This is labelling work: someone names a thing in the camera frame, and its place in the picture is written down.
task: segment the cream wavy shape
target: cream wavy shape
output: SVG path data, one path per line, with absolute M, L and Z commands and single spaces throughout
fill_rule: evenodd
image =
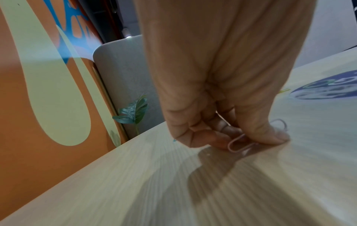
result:
M 100 118 L 102 119 L 104 126 L 107 129 L 107 132 L 108 132 L 110 138 L 112 139 L 114 145 L 116 147 L 118 147 L 121 143 L 119 131 L 118 131 L 118 128 L 116 127 L 114 120 L 112 119 L 112 114 L 110 113 L 108 106 L 106 105 L 97 84 L 93 80 L 93 77 L 90 74 L 90 72 L 88 71 L 87 66 L 82 61 L 81 57 L 79 56 L 79 54 L 77 53 L 77 51 L 75 50 L 75 48 L 73 47 L 71 42 L 69 41 L 66 34 L 62 31 L 62 29 L 59 26 L 57 26 L 57 29 L 58 29 L 60 35 L 62 36 L 66 46 L 68 47 L 68 49 L 74 59 L 74 62 L 78 67 L 80 74 L 82 75 L 84 83 L 87 86 L 90 96 L 93 99 L 93 102 L 99 112 Z
M 30 104 L 41 128 L 59 144 L 82 143 L 90 133 L 89 111 L 55 45 L 26 0 L 0 0 L 0 8 L 13 36 Z

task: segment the wall mural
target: wall mural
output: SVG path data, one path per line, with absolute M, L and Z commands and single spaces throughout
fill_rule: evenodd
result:
M 0 0 L 0 220 L 125 142 L 76 0 Z

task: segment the blue sticker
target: blue sticker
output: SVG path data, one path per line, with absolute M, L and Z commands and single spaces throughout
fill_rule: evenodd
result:
M 357 96 L 357 70 L 307 84 L 290 93 L 296 99 L 317 100 Z

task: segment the wood grain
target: wood grain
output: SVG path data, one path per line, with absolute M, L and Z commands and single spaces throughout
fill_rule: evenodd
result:
M 297 68 L 284 88 L 357 69 L 357 50 Z M 357 225 L 357 99 L 278 94 L 292 141 L 245 155 L 189 149 L 163 123 L 104 155 L 0 226 Z

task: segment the paper clip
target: paper clip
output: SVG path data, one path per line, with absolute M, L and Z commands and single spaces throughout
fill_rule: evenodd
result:
M 274 119 L 274 120 L 270 121 L 269 123 L 273 123 L 273 122 L 276 122 L 276 121 L 282 122 L 282 123 L 284 124 L 284 131 L 287 131 L 287 124 L 286 124 L 286 122 L 285 122 L 284 120 L 282 120 L 282 119 L 279 119 L 279 118 L 278 118 L 278 119 Z M 241 149 L 238 149 L 238 150 L 233 150 L 233 149 L 231 149 L 231 145 L 232 145 L 234 142 L 236 142 L 237 140 L 240 140 L 242 137 L 245 137 L 245 134 L 240 135 L 239 137 L 233 139 L 231 142 L 228 143 L 228 150 L 229 150 L 230 152 L 232 152 L 232 153 L 242 152 L 242 151 L 247 150 L 248 148 L 251 148 L 252 146 L 254 146 L 254 145 L 256 145 L 256 144 L 259 144 L 258 142 L 253 142 L 253 143 L 248 144 L 248 145 L 246 145 L 245 147 L 242 147 Z

